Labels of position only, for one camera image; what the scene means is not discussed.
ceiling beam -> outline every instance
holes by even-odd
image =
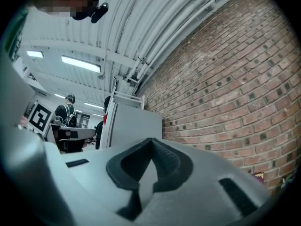
[[[94,56],[98,56],[101,58],[105,57],[105,49],[77,43],[77,42],[70,42],[70,41],[63,41],[63,40],[23,40],[21,43],[22,46],[42,46],[42,47],[55,47],[55,48],[63,48],[63,49],[70,49],[75,50],[78,52],[83,52],[86,54],[91,54]],[[115,63],[119,63],[125,65],[129,68],[133,68],[135,65],[135,60],[132,60],[128,57],[120,55],[118,53],[114,53],[112,51],[107,50],[107,59],[114,61]]]
[[[72,82],[72,81],[68,81],[65,79],[61,79],[52,75],[48,75],[39,71],[35,71],[34,72],[34,76],[37,75],[37,78],[41,78],[41,82],[43,82],[43,80],[51,80],[55,85],[57,85],[60,88],[64,88],[64,89],[70,89],[72,91],[77,91],[77,90],[81,90],[81,91],[86,91],[86,92],[90,92],[90,93],[96,93],[99,94],[103,97],[103,90],[102,89],[96,89],[93,87],[89,87],[83,84],[79,84],[76,82]],[[105,91],[105,96],[110,96],[111,93]]]

ceiling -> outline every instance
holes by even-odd
[[[111,94],[115,83],[117,91],[132,94],[136,83],[126,81],[125,78],[134,67],[147,39],[177,1],[100,0],[100,4],[108,2],[109,11],[96,24],[92,24],[88,18],[75,21],[70,17],[51,16],[32,8],[24,26],[20,48],[24,66],[29,68],[47,94],[57,93],[65,96],[73,93],[77,101],[82,103],[79,106],[83,110],[91,109],[83,102],[102,106],[104,98]],[[156,34],[146,56],[160,42],[160,38],[173,27],[176,19],[183,15],[184,9],[195,1],[186,0],[177,8],[174,15]],[[204,0],[188,14],[183,22],[174,28],[172,35],[207,1],[209,0]],[[161,51],[141,82],[148,79],[148,75],[154,72],[196,26],[227,1],[217,1],[215,6],[207,9],[185,27],[183,32]],[[27,50],[42,51],[44,58],[29,57],[26,54]],[[64,64],[61,61],[63,55],[97,64],[101,67],[101,71],[95,73]],[[139,65],[133,78],[136,78],[141,68],[142,65]]]

fluorescent light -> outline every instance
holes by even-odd
[[[43,53],[40,51],[27,51],[28,56],[31,57],[37,57],[37,58],[43,58]]]
[[[104,109],[103,107],[101,106],[97,106],[97,105],[91,105],[91,104],[88,104],[86,102],[84,102],[85,105],[89,105],[89,106],[93,106],[93,107],[96,107],[96,108],[99,108],[99,109]]]
[[[55,94],[55,96],[60,97],[60,98],[63,98],[63,99],[66,98],[65,96],[60,96],[60,95],[57,95],[57,94]]]
[[[92,114],[92,115],[96,115],[96,114]],[[96,116],[100,116],[100,117],[103,117],[103,115],[96,115]]]
[[[81,61],[78,59],[66,57],[66,56],[62,56],[61,58],[62,58],[62,61],[66,64],[75,65],[75,66],[78,66],[78,67],[81,67],[81,68],[84,68],[87,70],[91,70],[91,71],[94,71],[97,73],[100,72],[100,67],[97,65],[90,64],[90,63],[87,63],[87,62],[84,62],[84,61]]]

brick wall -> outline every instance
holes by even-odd
[[[272,192],[301,155],[300,48],[270,0],[231,0],[187,37],[138,95],[163,138],[216,152]]]

black cap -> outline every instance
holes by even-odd
[[[82,12],[76,12],[76,16],[73,16],[73,18],[75,20],[83,20],[88,16],[91,17],[97,10],[98,1],[99,0],[93,0],[93,3],[89,2],[87,10]]]
[[[67,95],[65,99],[71,101],[72,104],[75,103],[75,96],[73,94]]]

